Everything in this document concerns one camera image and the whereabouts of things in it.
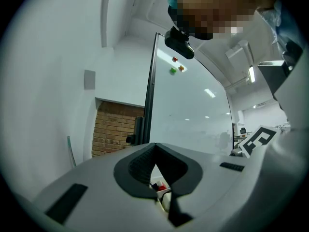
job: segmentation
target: person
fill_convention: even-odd
[[[280,0],[168,0],[182,20],[196,32],[219,33],[250,20],[257,10],[274,32],[282,50],[292,41],[302,49],[307,42]]]

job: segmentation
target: green magnet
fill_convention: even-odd
[[[174,67],[172,67],[171,69],[170,69],[170,72],[172,72],[172,73],[176,73],[176,68],[174,68]]]

